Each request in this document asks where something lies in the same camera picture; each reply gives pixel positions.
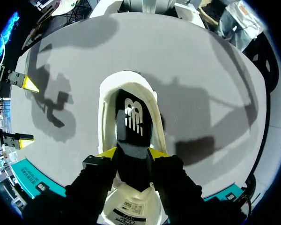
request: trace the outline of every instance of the shoe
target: shoe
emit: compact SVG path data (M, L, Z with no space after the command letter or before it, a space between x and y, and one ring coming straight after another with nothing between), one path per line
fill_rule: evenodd
M70 12L76 6L77 0L61 0L51 16L62 15Z
M121 71L101 83L98 139L99 154L118 148L119 180L140 192L150 187L148 148L166 154L166 144L157 94L140 74Z

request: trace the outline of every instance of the white label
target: white label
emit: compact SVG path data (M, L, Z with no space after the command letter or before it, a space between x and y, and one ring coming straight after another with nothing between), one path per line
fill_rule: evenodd
M114 209L107 218L112 221L115 225L145 225L146 218L144 217L134 217L127 215L126 213Z
M144 207L145 204L136 204L134 202L125 199L123 205L120 206L120 210L123 210L132 215L142 216L144 212Z

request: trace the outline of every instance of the cable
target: cable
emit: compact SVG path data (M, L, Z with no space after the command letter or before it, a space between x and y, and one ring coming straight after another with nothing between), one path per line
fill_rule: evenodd
M5 57L5 41L4 41L4 38L3 38L2 34L1 34L1 39L2 39L2 43L3 43L3 55L2 55L0 66L2 66L4 57Z
M249 212L248 212L248 217L247 217L247 219L248 219L252 213L252 204L251 204L251 199L248 195L245 195L245 198L247 199L248 206L249 206Z

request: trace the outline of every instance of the white shoe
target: white shoe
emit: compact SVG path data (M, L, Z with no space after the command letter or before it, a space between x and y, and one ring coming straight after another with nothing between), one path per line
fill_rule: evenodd
M62 15L70 12L76 6L77 0L61 0L51 16Z
M140 74L133 71L121 71L108 76L100 86L98 112L99 154L117 146L116 101L119 90L128 92L139 99L147 107L152 120L152 132L148 147L166 153L163 125L157 105L157 94L150 84ZM145 109L138 101L125 98L125 114L123 123L127 130L131 130L133 138L141 139L148 135L145 129Z

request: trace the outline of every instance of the teal label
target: teal label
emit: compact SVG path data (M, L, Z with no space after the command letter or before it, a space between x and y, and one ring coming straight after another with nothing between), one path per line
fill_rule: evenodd
M31 198L34 198L47 189L50 189L61 196L66 196L66 190L63 186L52 181L50 178L40 172L27 159L13 164L11 168L14 171L21 188Z

